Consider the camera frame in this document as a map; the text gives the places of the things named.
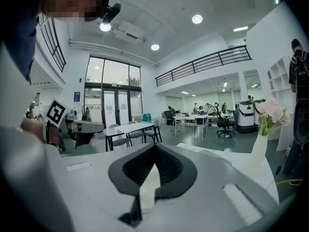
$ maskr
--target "round ceiling light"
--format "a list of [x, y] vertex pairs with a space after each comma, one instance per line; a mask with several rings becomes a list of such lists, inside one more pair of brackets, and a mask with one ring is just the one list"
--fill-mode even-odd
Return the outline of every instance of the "round ceiling light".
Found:
[[203, 21], [203, 17], [199, 14], [192, 17], [192, 21], [194, 24], [199, 24]]
[[153, 45], [151, 46], [151, 49], [152, 49], [153, 51], [157, 51], [157, 50], [159, 50], [159, 48], [160, 48], [160, 46], [159, 46], [158, 44], [153, 44]]
[[103, 24], [101, 23], [100, 24], [100, 29], [103, 31], [103, 32], [108, 32], [109, 30], [111, 30], [111, 25], [110, 24]]

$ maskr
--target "double door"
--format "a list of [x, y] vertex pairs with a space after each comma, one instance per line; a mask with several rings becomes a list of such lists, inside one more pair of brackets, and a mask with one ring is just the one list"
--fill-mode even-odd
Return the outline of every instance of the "double door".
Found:
[[125, 125], [131, 121], [129, 90], [102, 89], [102, 118], [104, 127]]

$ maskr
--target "yellow cable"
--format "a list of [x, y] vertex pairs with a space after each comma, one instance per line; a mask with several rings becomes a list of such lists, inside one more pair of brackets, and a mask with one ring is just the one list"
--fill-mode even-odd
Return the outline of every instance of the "yellow cable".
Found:
[[303, 182], [304, 180], [302, 180], [302, 179], [284, 180], [284, 181], [276, 183], [276, 185], [284, 184], [284, 183], [287, 183], [287, 182], [297, 182], [297, 181]]

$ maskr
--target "black headset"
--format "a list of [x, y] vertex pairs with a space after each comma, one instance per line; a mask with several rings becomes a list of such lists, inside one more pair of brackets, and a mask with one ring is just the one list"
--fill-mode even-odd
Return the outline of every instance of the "black headset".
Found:
[[94, 21], [101, 18], [104, 24], [109, 24], [121, 10], [121, 4], [115, 3], [112, 7], [108, 5], [109, 0], [102, 0], [102, 6], [95, 13], [86, 14], [85, 21]]

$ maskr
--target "pants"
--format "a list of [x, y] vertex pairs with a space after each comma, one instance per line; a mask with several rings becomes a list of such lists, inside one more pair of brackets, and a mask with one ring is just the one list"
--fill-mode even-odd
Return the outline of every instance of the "pants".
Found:
[[286, 160], [283, 173], [291, 179], [306, 178], [306, 168], [309, 163], [309, 144], [302, 145], [293, 141]]

